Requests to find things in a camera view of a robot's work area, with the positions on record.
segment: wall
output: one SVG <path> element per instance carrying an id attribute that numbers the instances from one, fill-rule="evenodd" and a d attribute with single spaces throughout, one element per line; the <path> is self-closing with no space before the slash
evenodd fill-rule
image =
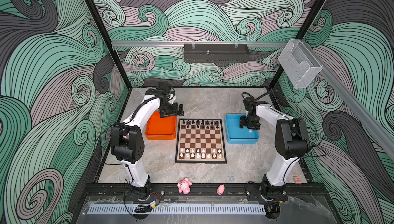
<path id="1" fill-rule="evenodd" d="M 127 89 L 84 0 L 0 10 L 1 223 L 70 222 Z"/>
<path id="2" fill-rule="evenodd" d="M 326 0 L 305 40 L 392 136 L 394 0 Z M 279 81 L 282 111 L 303 117 L 313 142 L 307 165 L 344 223 L 394 220 L 394 162 L 320 75 L 306 88 Z"/>
<path id="3" fill-rule="evenodd" d="M 287 41 L 312 0 L 94 0 L 112 40 Z M 267 86 L 280 49 L 252 48 L 250 62 L 183 62 L 182 48 L 117 49 L 134 86 Z"/>

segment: wire mesh organizer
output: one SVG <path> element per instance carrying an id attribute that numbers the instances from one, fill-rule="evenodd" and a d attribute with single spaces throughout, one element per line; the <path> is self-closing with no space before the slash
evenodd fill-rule
<path id="1" fill-rule="evenodd" d="M 279 62 L 294 88 L 306 88 L 323 69 L 313 49 L 299 39 L 290 39 Z"/>

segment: orange plastic bin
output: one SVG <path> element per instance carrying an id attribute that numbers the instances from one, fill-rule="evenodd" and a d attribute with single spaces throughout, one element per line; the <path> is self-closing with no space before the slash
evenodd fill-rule
<path id="1" fill-rule="evenodd" d="M 176 138 L 176 116 L 160 118 L 159 111 L 152 114 L 147 122 L 145 136 L 148 140 L 173 140 Z"/>

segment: pink plush toy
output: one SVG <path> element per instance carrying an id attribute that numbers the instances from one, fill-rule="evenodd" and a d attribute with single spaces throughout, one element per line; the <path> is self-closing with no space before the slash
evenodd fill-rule
<path id="1" fill-rule="evenodd" d="M 220 186 L 218 187 L 217 193 L 218 193 L 219 195 L 222 195 L 223 192 L 224 192 L 224 185 L 222 184 L 222 185 L 220 185 Z"/>
<path id="2" fill-rule="evenodd" d="M 190 192 L 191 182 L 188 178 L 184 178 L 182 181 L 178 183 L 178 191 L 179 193 L 183 192 L 183 194 L 188 194 Z"/>

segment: blue plastic bin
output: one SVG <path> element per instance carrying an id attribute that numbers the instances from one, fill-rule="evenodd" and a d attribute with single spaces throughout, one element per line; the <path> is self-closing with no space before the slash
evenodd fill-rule
<path id="1" fill-rule="evenodd" d="M 227 142 L 229 144 L 255 144 L 259 140 L 259 132 L 248 128 L 239 128 L 239 118 L 244 114 L 226 115 Z"/>

